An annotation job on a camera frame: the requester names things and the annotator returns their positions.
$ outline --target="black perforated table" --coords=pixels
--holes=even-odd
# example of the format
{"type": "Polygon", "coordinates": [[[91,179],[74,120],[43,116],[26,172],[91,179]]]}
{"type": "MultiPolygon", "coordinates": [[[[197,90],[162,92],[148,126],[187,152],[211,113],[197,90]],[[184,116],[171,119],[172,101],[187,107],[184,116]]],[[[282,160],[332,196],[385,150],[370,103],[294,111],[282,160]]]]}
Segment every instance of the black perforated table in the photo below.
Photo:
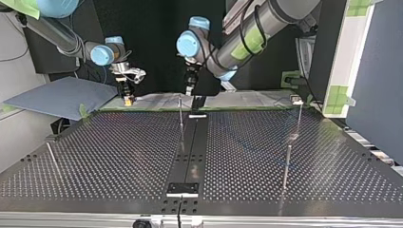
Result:
{"type": "Polygon", "coordinates": [[[49,145],[57,162],[44,145],[0,175],[0,211],[403,218],[403,179],[313,110],[183,115],[182,134],[177,112],[96,114],[49,145]]]}

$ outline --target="gray robot arm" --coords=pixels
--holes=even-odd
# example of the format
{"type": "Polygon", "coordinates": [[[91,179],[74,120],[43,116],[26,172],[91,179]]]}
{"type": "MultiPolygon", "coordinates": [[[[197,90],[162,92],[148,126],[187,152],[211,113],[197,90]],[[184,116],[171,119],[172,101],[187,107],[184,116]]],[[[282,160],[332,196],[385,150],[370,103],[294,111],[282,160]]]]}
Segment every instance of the gray robot arm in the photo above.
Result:
{"type": "Polygon", "coordinates": [[[104,44],[84,42],[71,28],[57,19],[40,17],[36,20],[23,14],[19,14],[18,18],[24,26],[55,45],[62,54],[84,61],[91,60],[101,67],[111,65],[110,70],[120,85],[120,94],[125,105],[133,105],[135,97],[132,84],[139,84],[146,73],[142,69],[130,67],[127,57],[131,51],[126,51],[122,37],[108,37],[104,44]]]}
{"type": "Polygon", "coordinates": [[[217,78],[227,82],[240,66],[264,49],[270,37],[305,18],[319,1],[267,0],[242,21],[240,29],[236,29],[220,49],[213,47],[207,39],[208,19],[192,17],[188,30],[177,41],[177,50],[189,65],[207,67],[217,78]]]}

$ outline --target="cable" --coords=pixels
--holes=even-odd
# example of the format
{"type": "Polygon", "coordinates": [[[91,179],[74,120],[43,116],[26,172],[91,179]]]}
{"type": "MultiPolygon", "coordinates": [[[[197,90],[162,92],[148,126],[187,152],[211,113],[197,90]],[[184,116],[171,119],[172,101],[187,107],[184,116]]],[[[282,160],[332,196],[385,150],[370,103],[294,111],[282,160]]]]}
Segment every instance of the cable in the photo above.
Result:
{"type": "Polygon", "coordinates": [[[3,14],[3,17],[5,17],[10,22],[10,24],[15,28],[15,30],[18,31],[18,33],[20,33],[23,38],[25,38],[24,33],[18,27],[15,26],[15,24],[11,21],[11,19],[6,14],[3,14]]]}
{"type": "Polygon", "coordinates": [[[106,84],[106,79],[107,79],[107,73],[106,73],[106,68],[104,66],[102,66],[103,70],[104,70],[104,74],[105,74],[105,78],[104,78],[104,85],[106,84]]]}
{"type": "Polygon", "coordinates": [[[19,55],[17,57],[14,57],[14,58],[10,58],[10,59],[0,60],[0,63],[21,59],[22,57],[24,57],[28,53],[28,51],[29,51],[29,48],[27,47],[26,50],[24,51],[24,53],[22,53],[21,55],[19,55]]]}
{"type": "Polygon", "coordinates": [[[243,20],[245,20],[245,16],[246,16],[246,12],[249,10],[249,8],[251,7],[252,3],[254,0],[249,0],[248,3],[246,4],[245,9],[242,12],[242,15],[240,17],[240,40],[242,41],[243,46],[245,47],[245,49],[249,52],[250,55],[255,56],[257,55],[255,52],[253,52],[248,45],[246,44],[245,41],[245,35],[244,33],[244,29],[243,29],[243,20]]]}
{"type": "Polygon", "coordinates": [[[261,21],[260,21],[259,9],[260,9],[260,5],[255,5],[255,11],[254,11],[255,22],[256,22],[256,26],[258,27],[258,30],[260,32],[260,35],[263,38],[263,44],[261,45],[261,47],[263,48],[263,50],[265,50],[267,47],[268,40],[267,40],[266,34],[264,33],[263,25],[261,24],[261,21]]]}
{"type": "Polygon", "coordinates": [[[304,78],[305,81],[306,81],[306,85],[308,86],[309,92],[312,94],[312,97],[313,97],[314,100],[317,102],[317,106],[319,107],[320,111],[323,113],[323,107],[320,106],[320,101],[319,101],[319,100],[317,99],[317,97],[315,96],[314,91],[312,90],[311,85],[309,84],[308,77],[307,77],[306,74],[305,74],[305,67],[304,67],[304,65],[303,65],[303,63],[302,63],[302,53],[301,53],[301,48],[300,48],[299,45],[298,45],[298,57],[299,57],[299,59],[300,59],[300,61],[301,61],[302,76],[303,76],[303,78],[304,78]]]}
{"type": "MultiPolygon", "coordinates": [[[[309,92],[312,94],[312,97],[314,98],[314,101],[317,103],[317,107],[319,107],[320,112],[323,113],[323,104],[321,104],[321,101],[318,100],[317,97],[315,96],[314,91],[312,90],[311,85],[309,84],[308,77],[305,74],[305,67],[304,67],[304,65],[302,63],[302,53],[301,53],[301,48],[300,48],[299,45],[298,45],[298,56],[299,56],[299,59],[301,61],[302,76],[306,81],[306,85],[308,86],[309,92]]],[[[338,119],[335,119],[335,118],[332,118],[332,121],[339,122],[342,126],[348,126],[347,124],[343,123],[341,120],[338,120],[338,119]]]]}
{"type": "MultiPolygon", "coordinates": [[[[5,17],[7,17],[7,19],[11,22],[12,27],[13,27],[19,34],[21,34],[23,37],[25,37],[24,34],[21,32],[21,30],[19,30],[19,29],[14,25],[14,23],[12,23],[12,21],[8,18],[8,16],[5,15],[5,17]]],[[[24,53],[22,53],[21,55],[19,55],[19,56],[17,56],[17,57],[13,57],[13,58],[10,58],[10,59],[0,60],[0,63],[5,63],[5,62],[10,62],[10,61],[14,61],[14,60],[21,59],[22,57],[24,57],[24,56],[28,53],[28,51],[29,51],[29,47],[28,47],[28,45],[27,45],[27,48],[25,49],[24,53]]]]}

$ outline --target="metal rod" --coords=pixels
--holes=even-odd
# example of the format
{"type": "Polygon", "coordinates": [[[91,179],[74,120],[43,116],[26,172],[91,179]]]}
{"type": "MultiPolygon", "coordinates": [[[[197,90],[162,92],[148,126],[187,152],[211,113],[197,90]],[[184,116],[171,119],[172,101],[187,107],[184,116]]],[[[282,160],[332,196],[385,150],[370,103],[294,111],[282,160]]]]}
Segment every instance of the metal rod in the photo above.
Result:
{"type": "Polygon", "coordinates": [[[299,107],[299,116],[298,116],[298,133],[299,133],[299,125],[301,124],[301,117],[302,117],[302,107],[303,103],[299,107]]]}
{"type": "Polygon", "coordinates": [[[290,160],[291,160],[291,150],[293,149],[292,145],[288,145],[287,147],[287,154],[285,158],[285,171],[284,171],[284,181],[282,183],[283,190],[287,189],[287,180],[288,180],[288,170],[290,167],[290,160]]]}
{"type": "Polygon", "coordinates": [[[180,115],[180,120],[181,120],[180,127],[181,127],[182,139],[183,139],[184,135],[183,135],[183,114],[182,114],[182,96],[181,96],[181,94],[179,95],[178,103],[179,103],[179,115],[180,115]]]}
{"type": "Polygon", "coordinates": [[[51,156],[51,160],[56,163],[57,162],[56,157],[54,157],[53,150],[51,148],[50,142],[47,142],[47,147],[48,147],[48,151],[49,151],[50,156],[51,156]]]}

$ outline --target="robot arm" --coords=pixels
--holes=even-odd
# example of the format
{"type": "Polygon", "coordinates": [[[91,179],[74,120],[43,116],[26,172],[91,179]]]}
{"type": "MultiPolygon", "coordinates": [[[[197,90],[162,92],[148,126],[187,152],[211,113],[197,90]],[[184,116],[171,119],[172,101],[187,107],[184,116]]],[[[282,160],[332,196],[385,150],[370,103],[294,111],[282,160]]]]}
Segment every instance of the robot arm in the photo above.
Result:
{"type": "MultiPolygon", "coordinates": [[[[217,78],[228,82],[238,68],[265,48],[270,37],[305,18],[319,1],[266,0],[261,6],[256,6],[253,15],[245,20],[244,14],[253,2],[249,0],[240,19],[240,29],[236,29],[220,49],[213,47],[207,39],[210,30],[208,19],[192,17],[188,30],[177,41],[177,50],[189,65],[187,71],[207,67],[217,78]]],[[[195,86],[191,84],[188,82],[187,93],[195,86]]]]}
{"type": "Polygon", "coordinates": [[[37,0],[37,4],[41,14],[38,19],[18,14],[23,26],[51,42],[66,56],[91,60],[101,67],[111,65],[125,105],[132,106],[135,100],[134,85],[144,79],[145,71],[130,67],[127,57],[131,51],[126,51],[123,38],[109,37],[104,44],[83,41],[71,28],[55,19],[71,15],[78,7],[78,0],[37,0]]]}

